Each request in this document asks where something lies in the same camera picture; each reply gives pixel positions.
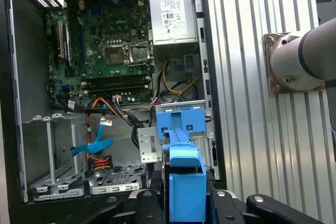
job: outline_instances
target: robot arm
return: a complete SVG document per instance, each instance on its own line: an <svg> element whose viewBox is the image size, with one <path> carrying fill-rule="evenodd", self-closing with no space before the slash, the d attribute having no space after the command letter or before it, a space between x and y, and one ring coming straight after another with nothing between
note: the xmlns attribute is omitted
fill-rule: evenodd
<svg viewBox="0 0 336 224"><path fill-rule="evenodd" d="M307 33L282 37L270 55L270 67L276 79L291 90L310 90L324 81L336 128L336 19Z"/></svg>

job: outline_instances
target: screw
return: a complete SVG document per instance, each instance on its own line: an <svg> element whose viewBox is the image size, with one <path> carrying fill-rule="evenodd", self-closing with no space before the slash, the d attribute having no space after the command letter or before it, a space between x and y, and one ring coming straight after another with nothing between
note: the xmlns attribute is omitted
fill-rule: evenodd
<svg viewBox="0 0 336 224"><path fill-rule="evenodd" d="M106 199L106 202L108 202L108 203L113 203L113 202L116 202L116 201L117 201L117 198L115 198L115 197L108 197Z"/></svg>
<svg viewBox="0 0 336 224"><path fill-rule="evenodd" d="M227 219L227 220L235 220L235 217L232 216L232 215L228 215L228 216L226 216L226 219Z"/></svg>
<svg viewBox="0 0 336 224"><path fill-rule="evenodd" d="M218 192L217 192L217 195L220 196L220 197L224 197L224 196L225 196L225 192L223 192L223 191L218 191Z"/></svg>
<svg viewBox="0 0 336 224"><path fill-rule="evenodd" d="M261 197L259 197L259 196L256 196L256 197L254 197L253 199L254 199L256 202L259 202L259 203L264 202L264 199L261 198Z"/></svg>
<svg viewBox="0 0 336 224"><path fill-rule="evenodd" d="M152 196L152 194L151 194L151 192L150 192L150 191L147 191L147 192L145 192L145 193L143 194L143 196L146 196L146 197L148 197L148 196Z"/></svg>

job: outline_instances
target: pcie slot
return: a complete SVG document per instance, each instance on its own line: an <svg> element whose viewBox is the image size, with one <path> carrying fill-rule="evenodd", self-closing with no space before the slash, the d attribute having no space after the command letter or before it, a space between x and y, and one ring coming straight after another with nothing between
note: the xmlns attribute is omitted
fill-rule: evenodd
<svg viewBox="0 0 336 224"><path fill-rule="evenodd" d="M64 59L63 22L58 22L58 42L61 59Z"/></svg>
<svg viewBox="0 0 336 224"><path fill-rule="evenodd" d="M71 67L71 44L68 24L63 24L63 44L66 65Z"/></svg>

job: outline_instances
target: yellow wire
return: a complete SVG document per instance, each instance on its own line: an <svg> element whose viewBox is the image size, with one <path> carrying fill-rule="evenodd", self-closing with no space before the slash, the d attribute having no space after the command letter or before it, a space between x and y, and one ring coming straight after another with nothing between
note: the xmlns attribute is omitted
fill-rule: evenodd
<svg viewBox="0 0 336 224"><path fill-rule="evenodd" d="M98 170L98 169L102 169L102 168L111 168L111 166L109 166L109 165L99 166L99 167L96 167L93 170Z"/></svg>
<svg viewBox="0 0 336 224"><path fill-rule="evenodd" d="M191 87L195 84L195 82L196 82L197 79L198 79L198 76L196 76L196 77L194 78L194 80L192 80L192 82L189 83L188 86L185 87L185 88L182 89L182 90L173 90L173 89L171 89L170 87L168 87L167 80L166 80L166 68L167 68L167 65L168 65L168 61L166 61L165 64L163 65L163 74L162 74L162 75L163 75L163 82L164 82L164 85L166 86L166 88L167 88L171 93L173 93L173 94L181 94L181 93L187 91L189 88L191 88Z"/></svg>

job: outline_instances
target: expansion slot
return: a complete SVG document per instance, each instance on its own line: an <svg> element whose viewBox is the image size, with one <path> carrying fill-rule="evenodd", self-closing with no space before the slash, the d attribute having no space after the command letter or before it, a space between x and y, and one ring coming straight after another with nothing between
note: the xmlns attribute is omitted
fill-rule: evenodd
<svg viewBox="0 0 336 224"><path fill-rule="evenodd" d="M63 22L58 22L58 42L61 59L64 59Z"/></svg>

